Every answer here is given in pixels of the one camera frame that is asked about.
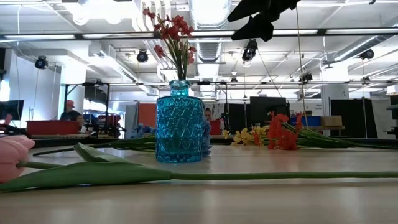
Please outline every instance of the glass vase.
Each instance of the glass vase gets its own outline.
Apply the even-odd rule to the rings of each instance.
[[[170,82],[171,95],[156,103],[156,159],[196,162],[202,159],[203,102],[188,95],[186,80]]]

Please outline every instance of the man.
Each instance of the man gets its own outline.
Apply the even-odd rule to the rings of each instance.
[[[75,107],[74,104],[73,100],[67,100],[67,110],[61,114],[61,121],[77,121],[80,113],[73,110]]]

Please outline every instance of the table surface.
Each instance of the table surface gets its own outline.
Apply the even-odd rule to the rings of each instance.
[[[49,149],[33,149],[30,153]],[[398,170],[398,152],[377,149],[269,151],[214,146],[193,164],[104,149],[149,167],[190,173]],[[70,164],[74,152],[31,157]],[[34,172],[26,169],[24,173]],[[165,181],[0,194],[0,223],[398,223],[398,180]]]

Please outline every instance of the monitor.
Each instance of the monitor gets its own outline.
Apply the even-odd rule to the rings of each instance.
[[[271,121],[269,112],[277,114],[284,114],[289,116],[289,104],[286,103],[286,98],[282,97],[250,97],[250,119],[252,123],[261,123],[263,125],[266,121]]]
[[[7,114],[9,114],[12,116],[12,120],[20,121],[23,108],[24,100],[9,100],[5,102],[0,102],[0,120],[5,120]]]

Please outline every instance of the person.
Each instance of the person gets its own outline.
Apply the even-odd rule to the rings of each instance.
[[[80,113],[73,110],[75,102],[73,100],[67,100],[67,110],[61,114],[61,121],[77,121],[77,117],[79,117]]]
[[[79,115],[77,117],[77,122],[79,122],[79,133],[80,134],[89,134],[90,133],[85,126],[85,119],[83,118],[83,115]]]
[[[205,116],[206,116],[206,120],[208,120],[208,121],[211,121],[213,119],[212,115],[211,115],[211,110],[209,108],[206,108]]]

